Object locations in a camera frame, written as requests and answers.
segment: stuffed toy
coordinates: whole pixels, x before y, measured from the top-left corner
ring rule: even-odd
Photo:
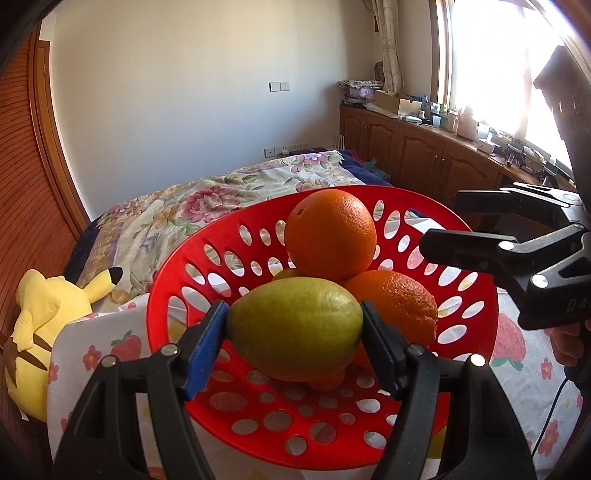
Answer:
[[[47,421],[47,380],[53,343],[66,323],[92,313],[123,276],[121,267],[97,275],[85,288],[64,277],[29,270],[17,288],[21,313],[3,350],[8,394],[27,415]]]

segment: cardboard box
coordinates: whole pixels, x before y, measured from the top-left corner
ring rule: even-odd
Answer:
[[[418,115],[421,111],[421,102],[398,93],[389,93],[383,90],[376,90],[374,103],[398,115]]]

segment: curtain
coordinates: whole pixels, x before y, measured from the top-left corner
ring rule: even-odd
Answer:
[[[402,70],[398,60],[398,0],[372,0],[375,18],[384,50],[385,89],[387,92],[404,93]]]

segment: white wall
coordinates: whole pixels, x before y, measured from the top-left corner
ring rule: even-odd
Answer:
[[[332,146],[342,79],[373,78],[361,0],[65,0],[54,107],[94,218],[116,202]],[[269,93],[288,80],[290,92]]]
[[[398,0],[398,58],[409,95],[431,94],[431,17],[428,0]]]

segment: cabinet door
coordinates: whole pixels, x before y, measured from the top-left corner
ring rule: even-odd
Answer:
[[[365,160],[363,150],[363,127],[365,110],[341,107],[340,134],[345,138],[345,148],[355,150]]]
[[[379,118],[369,114],[365,124],[365,138],[368,145],[367,158],[375,158],[377,166],[391,177],[394,176],[396,147],[400,127],[387,118]]]
[[[490,161],[470,150],[446,144],[441,161],[436,199],[447,207],[459,190],[490,190],[496,187],[497,170]],[[482,221],[477,213],[460,213],[460,217],[476,230]]]
[[[394,186],[434,197],[443,145],[419,127],[400,127]]]

